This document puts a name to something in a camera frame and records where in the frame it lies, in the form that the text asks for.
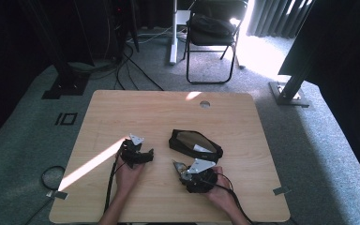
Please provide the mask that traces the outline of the black folding chair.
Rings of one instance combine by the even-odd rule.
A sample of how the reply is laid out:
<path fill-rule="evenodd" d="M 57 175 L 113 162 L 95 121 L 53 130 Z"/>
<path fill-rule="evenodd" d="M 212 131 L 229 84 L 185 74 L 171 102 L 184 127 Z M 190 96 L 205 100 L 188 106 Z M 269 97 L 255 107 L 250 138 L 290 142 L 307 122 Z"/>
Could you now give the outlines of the black folding chair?
<path fill-rule="evenodd" d="M 212 36 L 194 30 L 186 23 L 187 37 L 183 58 L 186 62 L 186 79 L 191 84 L 224 84 L 231 80 L 236 56 L 241 25 L 248 10 L 248 0 L 194 0 L 190 7 L 188 21 L 195 14 L 229 22 L 235 26 L 235 31 L 226 37 Z M 221 53 L 222 60 L 226 52 L 232 49 L 229 75 L 223 81 L 192 81 L 190 77 L 190 56 L 192 53 Z"/>

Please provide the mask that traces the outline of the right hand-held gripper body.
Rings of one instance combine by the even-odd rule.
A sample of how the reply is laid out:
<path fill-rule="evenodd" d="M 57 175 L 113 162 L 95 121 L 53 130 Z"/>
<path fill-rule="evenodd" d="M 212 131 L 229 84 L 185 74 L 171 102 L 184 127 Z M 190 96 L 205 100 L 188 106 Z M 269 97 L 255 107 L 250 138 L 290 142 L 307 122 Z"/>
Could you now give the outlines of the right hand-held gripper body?
<path fill-rule="evenodd" d="M 206 193 L 211 190 L 218 180 L 213 170 L 214 161 L 196 158 L 185 171 L 187 191 L 190 193 Z"/>

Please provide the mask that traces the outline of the grey curtain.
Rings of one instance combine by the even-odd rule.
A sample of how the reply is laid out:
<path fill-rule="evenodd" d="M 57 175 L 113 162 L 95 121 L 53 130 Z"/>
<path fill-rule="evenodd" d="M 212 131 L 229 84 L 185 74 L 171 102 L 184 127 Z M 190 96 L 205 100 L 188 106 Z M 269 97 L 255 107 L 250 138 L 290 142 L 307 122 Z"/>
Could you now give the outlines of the grey curtain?
<path fill-rule="evenodd" d="M 295 38 L 315 0 L 250 0 L 247 35 Z"/>

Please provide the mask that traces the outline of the person's left hand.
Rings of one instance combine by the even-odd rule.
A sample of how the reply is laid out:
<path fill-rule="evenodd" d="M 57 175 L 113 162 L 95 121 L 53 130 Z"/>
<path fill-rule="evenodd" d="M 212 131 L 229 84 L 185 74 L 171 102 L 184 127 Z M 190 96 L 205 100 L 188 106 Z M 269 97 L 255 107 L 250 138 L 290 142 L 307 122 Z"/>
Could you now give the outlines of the person's left hand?
<path fill-rule="evenodd" d="M 116 194 L 120 196 L 127 196 L 138 183 L 143 169 L 143 164 L 135 164 L 133 167 L 129 167 L 121 157 L 117 157 L 117 167 L 115 173 L 117 185 Z"/>

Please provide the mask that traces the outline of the white eraser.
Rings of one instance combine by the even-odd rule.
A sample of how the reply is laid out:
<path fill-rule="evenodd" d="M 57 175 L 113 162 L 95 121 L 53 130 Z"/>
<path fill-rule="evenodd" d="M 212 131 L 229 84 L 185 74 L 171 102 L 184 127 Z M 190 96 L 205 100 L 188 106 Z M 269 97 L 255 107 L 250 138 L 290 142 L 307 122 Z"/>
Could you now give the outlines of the white eraser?
<path fill-rule="evenodd" d="M 213 153 L 212 151 L 210 151 L 202 146 L 199 146 L 198 144 L 194 145 L 193 150 L 196 152 L 201 152 L 201 153 Z"/>

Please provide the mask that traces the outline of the white desk leg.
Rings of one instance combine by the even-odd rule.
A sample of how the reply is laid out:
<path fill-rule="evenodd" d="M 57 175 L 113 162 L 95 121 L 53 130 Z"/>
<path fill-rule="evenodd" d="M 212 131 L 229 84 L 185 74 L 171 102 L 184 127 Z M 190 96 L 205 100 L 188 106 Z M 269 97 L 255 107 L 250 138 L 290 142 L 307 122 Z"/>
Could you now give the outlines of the white desk leg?
<path fill-rule="evenodd" d="M 189 17 L 189 10 L 178 9 L 178 0 L 172 0 L 172 42 L 170 48 L 169 63 L 173 66 L 177 63 L 178 37 L 177 28 L 179 25 L 185 25 Z"/>

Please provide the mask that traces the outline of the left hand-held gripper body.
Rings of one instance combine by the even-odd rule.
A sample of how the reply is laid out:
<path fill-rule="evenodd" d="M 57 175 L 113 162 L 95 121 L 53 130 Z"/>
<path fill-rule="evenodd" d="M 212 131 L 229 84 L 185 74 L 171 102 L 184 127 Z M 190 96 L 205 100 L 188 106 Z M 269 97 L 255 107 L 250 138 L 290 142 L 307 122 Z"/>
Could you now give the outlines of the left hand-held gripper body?
<path fill-rule="evenodd" d="M 141 153 L 141 148 L 144 138 L 129 134 L 127 139 L 132 141 L 131 152 L 127 154 L 122 153 L 120 147 L 120 157 L 130 168 L 133 168 L 135 164 L 140 164 L 142 162 L 143 155 Z"/>

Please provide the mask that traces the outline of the black metal stand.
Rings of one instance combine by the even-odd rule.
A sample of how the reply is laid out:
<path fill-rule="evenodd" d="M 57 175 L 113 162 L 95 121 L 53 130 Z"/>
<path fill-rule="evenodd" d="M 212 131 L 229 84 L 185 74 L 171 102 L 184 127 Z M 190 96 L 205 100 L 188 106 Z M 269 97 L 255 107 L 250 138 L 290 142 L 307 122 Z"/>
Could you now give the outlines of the black metal stand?
<path fill-rule="evenodd" d="M 308 108 L 301 85 L 308 75 L 309 66 L 304 64 L 298 69 L 297 75 L 292 75 L 287 82 L 270 82 L 269 86 L 277 105 L 300 106 Z"/>

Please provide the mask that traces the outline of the black pencil case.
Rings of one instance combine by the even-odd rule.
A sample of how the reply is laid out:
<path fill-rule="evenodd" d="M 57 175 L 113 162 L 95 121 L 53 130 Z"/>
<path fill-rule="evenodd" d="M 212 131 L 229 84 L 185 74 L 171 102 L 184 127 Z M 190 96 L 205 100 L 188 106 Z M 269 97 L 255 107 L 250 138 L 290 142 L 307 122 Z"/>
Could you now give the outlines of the black pencil case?
<path fill-rule="evenodd" d="M 213 153 L 201 153 L 193 150 L 195 144 L 202 146 Z M 200 132 L 195 130 L 174 129 L 169 139 L 169 146 L 172 150 L 185 154 L 192 158 L 218 162 L 223 156 L 220 145 L 209 140 Z"/>

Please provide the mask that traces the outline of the person's right hand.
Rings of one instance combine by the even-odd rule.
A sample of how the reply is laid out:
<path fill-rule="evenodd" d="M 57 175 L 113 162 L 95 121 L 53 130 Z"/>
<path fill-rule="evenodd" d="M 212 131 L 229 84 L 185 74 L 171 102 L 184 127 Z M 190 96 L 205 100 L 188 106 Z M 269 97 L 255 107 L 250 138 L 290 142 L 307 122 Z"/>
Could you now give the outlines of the person's right hand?
<path fill-rule="evenodd" d="M 232 194 L 228 191 L 230 188 L 229 181 L 223 176 L 221 167 L 213 167 L 213 171 L 217 174 L 216 185 L 203 196 L 207 198 L 216 208 L 222 210 L 226 214 L 230 214 L 237 209 Z"/>

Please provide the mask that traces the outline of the black panel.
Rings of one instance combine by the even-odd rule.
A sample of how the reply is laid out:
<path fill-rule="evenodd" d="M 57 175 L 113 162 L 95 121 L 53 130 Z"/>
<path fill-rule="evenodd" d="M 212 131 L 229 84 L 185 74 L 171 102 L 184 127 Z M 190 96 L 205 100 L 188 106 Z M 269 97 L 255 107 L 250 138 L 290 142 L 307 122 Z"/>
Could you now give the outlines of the black panel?
<path fill-rule="evenodd" d="M 319 87 L 360 163 L 360 0 L 315 0 L 279 72 Z"/>

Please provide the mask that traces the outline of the black bag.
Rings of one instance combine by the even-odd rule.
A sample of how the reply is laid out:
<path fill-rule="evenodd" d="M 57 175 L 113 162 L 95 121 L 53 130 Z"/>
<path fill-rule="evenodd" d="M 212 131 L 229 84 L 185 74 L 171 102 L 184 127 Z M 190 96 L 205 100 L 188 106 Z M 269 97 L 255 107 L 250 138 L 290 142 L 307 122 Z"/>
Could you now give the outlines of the black bag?
<path fill-rule="evenodd" d="M 191 17 L 188 25 L 196 31 L 217 37 L 230 36 L 235 31 L 235 26 L 230 22 L 214 19 L 198 13 L 195 13 Z"/>

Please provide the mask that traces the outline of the grey tape strip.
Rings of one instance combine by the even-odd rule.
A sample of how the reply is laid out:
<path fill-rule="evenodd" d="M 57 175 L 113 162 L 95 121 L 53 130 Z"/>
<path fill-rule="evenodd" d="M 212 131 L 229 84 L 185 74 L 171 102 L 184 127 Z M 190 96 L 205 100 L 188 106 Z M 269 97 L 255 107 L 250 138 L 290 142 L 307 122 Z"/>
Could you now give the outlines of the grey tape strip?
<path fill-rule="evenodd" d="M 277 196 L 280 194 L 287 194 L 291 192 L 292 190 L 289 187 L 277 187 L 273 190 L 273 193 Z"/>
<path fill-rule="evenodd" d="M 49 198 L 58 198 L 58 199 L 61 199 L 61 200 L 65 200 L 68 197 L 68 195 L 65 192 L 58 191 L 58 190 L 50 190 L 46 194 L 46 196 L 49 197 Z"/>

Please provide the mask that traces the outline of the black stand with base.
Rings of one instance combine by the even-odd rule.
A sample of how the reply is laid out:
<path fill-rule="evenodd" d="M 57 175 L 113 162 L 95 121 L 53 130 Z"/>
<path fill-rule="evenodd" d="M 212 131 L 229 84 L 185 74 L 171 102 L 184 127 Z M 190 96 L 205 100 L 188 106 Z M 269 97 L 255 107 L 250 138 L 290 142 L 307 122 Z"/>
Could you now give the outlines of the black stand with base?
<path fill-rule="evenodd" d="M 57 78 L 51 89 L 45 91 L 42 98 L 59 99 L 61 96 L 82 96 L 90 74 L 75 71 L 70 66 L 40 1 L 18 1 L 57 71 Z"/>

